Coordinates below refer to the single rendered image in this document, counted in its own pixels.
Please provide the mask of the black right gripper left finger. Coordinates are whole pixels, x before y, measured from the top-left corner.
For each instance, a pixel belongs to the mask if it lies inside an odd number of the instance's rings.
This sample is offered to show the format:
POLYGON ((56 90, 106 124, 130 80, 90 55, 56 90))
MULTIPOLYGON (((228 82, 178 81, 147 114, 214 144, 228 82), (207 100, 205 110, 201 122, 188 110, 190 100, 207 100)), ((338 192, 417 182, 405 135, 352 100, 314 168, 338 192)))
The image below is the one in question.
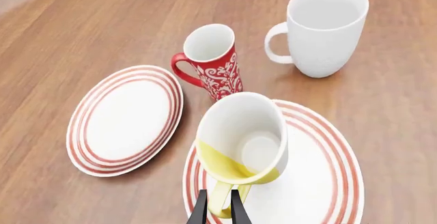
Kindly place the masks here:
POLYGON ((197 202, 186 224, 206 224, 208 211, 207 190, 200 190, 197 202))

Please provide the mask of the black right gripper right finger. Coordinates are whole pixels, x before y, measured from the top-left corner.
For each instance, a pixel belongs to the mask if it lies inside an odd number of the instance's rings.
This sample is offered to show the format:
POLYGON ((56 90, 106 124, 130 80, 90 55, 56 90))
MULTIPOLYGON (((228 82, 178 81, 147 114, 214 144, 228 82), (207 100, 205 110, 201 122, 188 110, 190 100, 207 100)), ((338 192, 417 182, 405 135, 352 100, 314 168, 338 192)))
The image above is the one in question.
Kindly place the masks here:
POLYGON ((235 189, 231 191, 231 220, 232 224, 252 224, 244 209, 239 191, 235 189))

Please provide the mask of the yellow and white mug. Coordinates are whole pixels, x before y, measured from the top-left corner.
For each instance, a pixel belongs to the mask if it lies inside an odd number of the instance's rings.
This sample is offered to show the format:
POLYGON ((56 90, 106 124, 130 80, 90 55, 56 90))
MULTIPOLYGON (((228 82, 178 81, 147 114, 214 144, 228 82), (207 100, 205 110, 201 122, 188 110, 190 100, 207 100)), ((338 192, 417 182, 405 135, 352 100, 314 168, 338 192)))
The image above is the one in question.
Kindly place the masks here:
POLYGON ((202 117, 195 137, 197 158, 216 180, 208 209, 231 218, 225 201, 238 187, 245 200, 254 184, 276 180, 288 162, 287 124, 278 106, 266 96, 238 92, 212 105, 202 117))

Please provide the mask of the white plate with red rings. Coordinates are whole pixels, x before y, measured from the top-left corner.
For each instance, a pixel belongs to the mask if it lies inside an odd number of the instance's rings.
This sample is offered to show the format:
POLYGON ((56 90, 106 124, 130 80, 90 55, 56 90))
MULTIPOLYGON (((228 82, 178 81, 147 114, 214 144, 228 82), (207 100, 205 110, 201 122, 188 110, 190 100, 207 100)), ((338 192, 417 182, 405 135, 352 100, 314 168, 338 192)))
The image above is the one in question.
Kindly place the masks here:
POLYGON ((90 176, 135 170, 168 143, 183 106, 182 87, 164 68, 142 65, 114 72, 93 86, 72 114, 68 156, 90 176))
POLYGON ((364 182, 350 144, 315 111, 275 104, 287 123, 288 163, 275 181, 252 186, 244 203, 252 224, 360 224, 364 182))

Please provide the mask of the red patterned mug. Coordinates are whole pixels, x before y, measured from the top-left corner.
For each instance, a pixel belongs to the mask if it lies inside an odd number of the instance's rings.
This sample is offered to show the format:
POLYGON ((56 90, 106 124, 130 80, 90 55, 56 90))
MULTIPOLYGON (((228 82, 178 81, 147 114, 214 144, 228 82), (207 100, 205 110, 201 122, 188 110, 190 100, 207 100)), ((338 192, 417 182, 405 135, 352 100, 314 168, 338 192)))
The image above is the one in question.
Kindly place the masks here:
POLYGON ((182 80, 204 88, 213 101, 243 91, 235 33, 227 25, 204 25, 185 39, 183 52, 171 58, 171 69, 182 80))

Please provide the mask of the plain white mug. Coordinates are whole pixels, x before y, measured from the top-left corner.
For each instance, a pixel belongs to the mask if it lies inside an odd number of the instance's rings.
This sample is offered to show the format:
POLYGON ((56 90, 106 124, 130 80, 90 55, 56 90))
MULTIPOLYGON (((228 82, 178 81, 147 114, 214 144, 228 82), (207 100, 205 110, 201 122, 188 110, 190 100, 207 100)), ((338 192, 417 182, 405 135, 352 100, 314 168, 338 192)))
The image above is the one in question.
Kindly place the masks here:
POLYGON ((266 34, 266 55, 311 78, 330 76, 351 58, 368 10, 369 0, 290 0, 287 20, 266 34))

